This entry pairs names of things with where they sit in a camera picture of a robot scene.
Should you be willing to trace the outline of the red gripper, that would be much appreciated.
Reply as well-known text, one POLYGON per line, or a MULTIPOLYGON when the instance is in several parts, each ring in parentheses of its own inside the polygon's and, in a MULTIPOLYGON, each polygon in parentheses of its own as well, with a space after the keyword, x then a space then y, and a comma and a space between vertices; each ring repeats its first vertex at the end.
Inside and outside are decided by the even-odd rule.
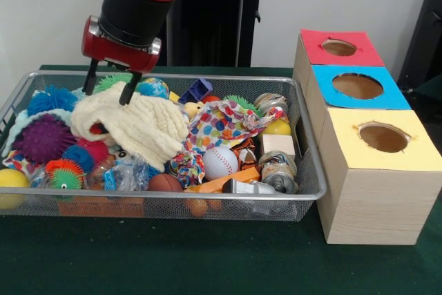
POLYGON ((119 98, 120 105, 129 104, 142 73, 151 72, 156 65, 161 47, 162 42, 159 38, 154 38, 151 44, 141 48, 113 41, 100 30, 98 18, 89 16, 84 26, 81 51, 84 56, 90 57, 91 61, 82 91, 86 95, 93 93, 98 63, 109 61, 131 70, 131 80, 125 85, 119 98))

